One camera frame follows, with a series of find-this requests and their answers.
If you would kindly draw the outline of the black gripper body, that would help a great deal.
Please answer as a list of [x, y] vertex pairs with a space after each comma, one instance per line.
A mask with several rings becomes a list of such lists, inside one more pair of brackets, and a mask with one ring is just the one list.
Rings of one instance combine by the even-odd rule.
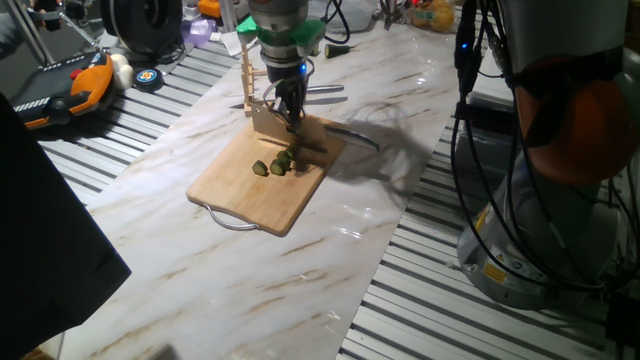
[[283, 100], [303, 103], [308, 85], [308, 65], [297, 63], [290, 67], [267, 66], [267, 75], [272, 84], [277, 83], [275, 94]]

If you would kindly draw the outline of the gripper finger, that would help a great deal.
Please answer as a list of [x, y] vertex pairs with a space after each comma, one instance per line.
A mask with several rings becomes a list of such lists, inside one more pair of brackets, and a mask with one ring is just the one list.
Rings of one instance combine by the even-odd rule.
[[289, 110], [281, 96], [277, 96], [272, 103], [272, 112], [284, 123], [290, 122]]
[[299, 97], [292, 97], [288, 103], [289, 111], [289, 130], [291, 132], [297, 132], [300, 128], [301, 121], [305, 117], [304, 101]]

